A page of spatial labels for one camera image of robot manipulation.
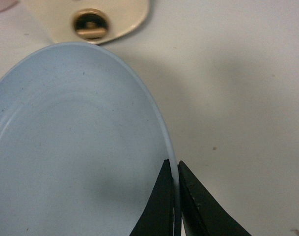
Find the white table surface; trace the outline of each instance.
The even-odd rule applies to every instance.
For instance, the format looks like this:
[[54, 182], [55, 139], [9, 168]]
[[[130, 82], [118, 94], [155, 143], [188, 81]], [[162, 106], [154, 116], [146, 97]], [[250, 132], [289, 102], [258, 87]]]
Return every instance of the white table surface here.
[[[0, 78], [50, 44], [21, 3], [0, 13]], [[102, 47], [146, 83], [177, 159], [232, 217], [299, 235], [299, 0], [152, 0]]]

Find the plate surface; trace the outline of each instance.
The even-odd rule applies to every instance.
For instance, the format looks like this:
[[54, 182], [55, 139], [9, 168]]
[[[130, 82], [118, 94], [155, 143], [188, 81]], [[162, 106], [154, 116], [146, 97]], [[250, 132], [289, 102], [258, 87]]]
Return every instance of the plate surface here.
[[166, 158], [178, 187], [161, 114], [124, 62], [42, 49], [0, 81], [0, 236], [129, 235]]

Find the pink object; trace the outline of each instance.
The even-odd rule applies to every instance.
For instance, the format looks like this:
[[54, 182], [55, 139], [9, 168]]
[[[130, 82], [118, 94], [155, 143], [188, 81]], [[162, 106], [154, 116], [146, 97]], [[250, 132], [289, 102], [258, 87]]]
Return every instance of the pink object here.
[[16, 2], [17, 0], [0, 0], [0, 11], [6, 10]]

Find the metal rivet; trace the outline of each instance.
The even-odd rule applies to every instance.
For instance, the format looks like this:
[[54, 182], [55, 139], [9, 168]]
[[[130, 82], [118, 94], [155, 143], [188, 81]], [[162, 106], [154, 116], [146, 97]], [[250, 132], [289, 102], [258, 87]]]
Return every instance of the metal rivet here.
[[109, 21], [102, 11], [88, 8], [74, 14], [73, 28], [80, 38], [96, 41], [108, 33]]

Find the dark speck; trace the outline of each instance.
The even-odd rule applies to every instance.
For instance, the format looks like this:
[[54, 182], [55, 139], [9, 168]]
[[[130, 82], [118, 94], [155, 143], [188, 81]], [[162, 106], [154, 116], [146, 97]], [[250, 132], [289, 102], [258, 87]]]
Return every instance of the dark speck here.
[[294, 232], [297, 236], [299, 236], [299, 230], [294, 229], [294, 230], [290, 230], [291, 232]]

